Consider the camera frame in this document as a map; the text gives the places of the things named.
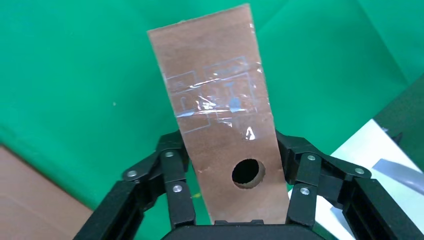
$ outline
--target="circular hole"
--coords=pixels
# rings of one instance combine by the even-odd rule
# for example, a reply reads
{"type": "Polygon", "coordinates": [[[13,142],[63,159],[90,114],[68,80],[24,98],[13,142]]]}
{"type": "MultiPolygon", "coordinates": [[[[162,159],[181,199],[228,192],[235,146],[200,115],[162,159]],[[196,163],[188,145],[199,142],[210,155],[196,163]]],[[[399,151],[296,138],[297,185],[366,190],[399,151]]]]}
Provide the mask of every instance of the circular hole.
{"type": "Polygon", "coordinates": [[[232,181],[241,189],[252,189],[262,182],[265,166],[255,159],[245,159],[232,170],[232,181]]]}

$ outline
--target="green fabric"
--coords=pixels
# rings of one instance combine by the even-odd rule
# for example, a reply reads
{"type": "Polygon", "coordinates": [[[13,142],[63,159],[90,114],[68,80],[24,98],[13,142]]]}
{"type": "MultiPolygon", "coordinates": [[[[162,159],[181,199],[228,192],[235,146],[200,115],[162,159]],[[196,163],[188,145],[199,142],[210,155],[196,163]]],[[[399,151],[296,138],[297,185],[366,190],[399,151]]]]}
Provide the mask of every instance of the green fabric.
{"type": "Polygon", "coordinates": [[[374,120],[391,137],[402,133],[399,147],[424,171],[424,75],[388,104],[374,120]]]}
{"type": "MultiPolygon", "coordinates": [[[[0,140],[95,208],[177,129],[146,31],[243,2],[0,2],[0,140]]],[[[424,72],[422,0],[250,2],[276,127],[326,153],[424,72]]],[[[140,236],[163,236],[167,214],[161,197],[140,236]]]]}

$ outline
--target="brown surface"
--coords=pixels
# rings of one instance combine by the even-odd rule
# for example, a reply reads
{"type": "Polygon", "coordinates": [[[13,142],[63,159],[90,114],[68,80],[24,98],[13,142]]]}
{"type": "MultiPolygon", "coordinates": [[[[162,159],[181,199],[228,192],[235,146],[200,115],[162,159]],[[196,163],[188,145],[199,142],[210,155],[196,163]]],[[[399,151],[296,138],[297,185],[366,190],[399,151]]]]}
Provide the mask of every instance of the brown surface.
{"type": "Polygon", "coordinates": [[[148,34],[211,221],[284,223],[289,198],[252,23],[243,5],[148,34]],[[232,180],[245,159],[265,166],[252,189],[232,180]]]}
{"type": "Polygon", "coordinates": [[[92,211],[0,145],[0,239],[72,239],[92,211]]]}

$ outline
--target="gray object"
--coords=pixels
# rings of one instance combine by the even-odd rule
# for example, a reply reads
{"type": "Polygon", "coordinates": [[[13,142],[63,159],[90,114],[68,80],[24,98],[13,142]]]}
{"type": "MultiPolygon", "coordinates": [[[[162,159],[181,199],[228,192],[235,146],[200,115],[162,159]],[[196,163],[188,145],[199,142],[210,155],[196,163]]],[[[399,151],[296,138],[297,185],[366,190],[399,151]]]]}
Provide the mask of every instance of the gray object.
{"type": "Polygon", "coordinates": [[[424,196],[424,174],[402,164],[380,159],[373,169],[424,196]]]}
{"type": "Polygon", "coordinates": [[[364,174],[364,170],[361,168],[355,168],[355,172],[357,172],[358,174],[364,174]]]}
{"type": "Polygon", "coordinates": [[[172,151],[168,151],[167,153],[165,153],[165,157],[172,157],[174,155],[174,153],[172,151]]]}
{"type": "Polygon", "coordinates": [[[300,192],[301,192],[303,195],[309,195],[309,189],[307,189],[306,187],[302,187],[302,188],[300,189],[300,192]]]}
{"type": "Polygon", "coordinates": [[[181,192],[183,190],[183,187],[181,186],[181,185],[175,185],[175,186],[173,186],[173,188],[172,188],[172,191],[174,192],[174,193],[179,193],[179,192],[181,192]]]}
{"type": "Polygon", "coordinates": [[[137,175],[137,172],[136,171],[129,171],[127,174],[126,174],[128,177],[134,177],[134,176],[136,176],[137,175]]]}

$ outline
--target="white surface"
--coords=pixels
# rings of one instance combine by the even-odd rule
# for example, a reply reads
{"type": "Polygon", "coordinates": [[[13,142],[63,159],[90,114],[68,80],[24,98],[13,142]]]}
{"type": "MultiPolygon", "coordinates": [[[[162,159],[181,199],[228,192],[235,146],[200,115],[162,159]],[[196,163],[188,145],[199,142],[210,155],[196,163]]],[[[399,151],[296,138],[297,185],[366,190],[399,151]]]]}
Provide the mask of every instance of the white surface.
{"type": "MultiPolygon", "coordinates": [[[[372,178],[381,183],[402,210],[424,233],[424,207],[422,207],[424,196],[371,168],[380,159],[386,159],[421,171],[373,119],[368,121],[331,156],[370,170],[372,178]]],[[[338,216],[339,218],[343,216],[340,209],[334,208],[323,197],[317,197],[315,220],[339,240],[355,239],[343,227],[346,222],[344,220],[340,222],[338,216]]]]}

